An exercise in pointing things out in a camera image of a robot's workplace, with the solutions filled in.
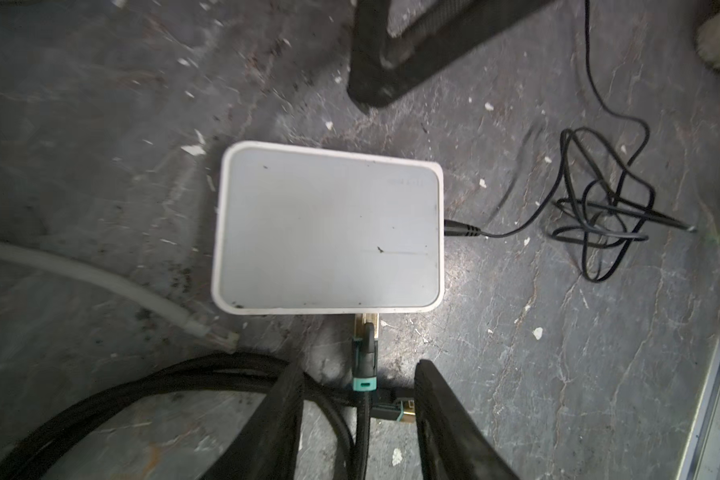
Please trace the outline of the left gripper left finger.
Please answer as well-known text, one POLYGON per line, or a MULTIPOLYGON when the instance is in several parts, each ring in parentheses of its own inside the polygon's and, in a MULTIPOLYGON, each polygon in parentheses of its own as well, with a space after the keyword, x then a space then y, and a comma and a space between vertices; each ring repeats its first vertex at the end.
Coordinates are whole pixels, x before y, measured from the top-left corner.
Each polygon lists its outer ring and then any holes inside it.
POLYGON ((204 479, 292 479, 298 455, 304 372, 295 364, 263 359, 201 359, 201 368, 273 372, 274 385, 229 448, 202 475, 204 479))

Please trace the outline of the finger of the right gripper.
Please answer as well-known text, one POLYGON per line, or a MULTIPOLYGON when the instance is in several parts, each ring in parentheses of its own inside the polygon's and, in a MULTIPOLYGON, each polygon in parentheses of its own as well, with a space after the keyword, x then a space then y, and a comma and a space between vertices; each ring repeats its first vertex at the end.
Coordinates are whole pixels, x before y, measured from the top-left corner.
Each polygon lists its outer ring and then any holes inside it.
POLYGON ((361 110, 385 108, 547 4, 546 0, 436 1, 392 36, 388 32, 391 3, 359 1, 347 94, 361 110))

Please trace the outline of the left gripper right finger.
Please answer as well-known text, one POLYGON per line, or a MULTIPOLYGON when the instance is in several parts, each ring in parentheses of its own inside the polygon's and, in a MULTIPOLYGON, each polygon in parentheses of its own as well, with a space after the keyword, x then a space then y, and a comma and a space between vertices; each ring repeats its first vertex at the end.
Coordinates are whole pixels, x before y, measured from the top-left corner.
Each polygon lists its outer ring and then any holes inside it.
POLYGON ((430 360, 416 365, 416 427, 425 479, 515 479, 430 360))

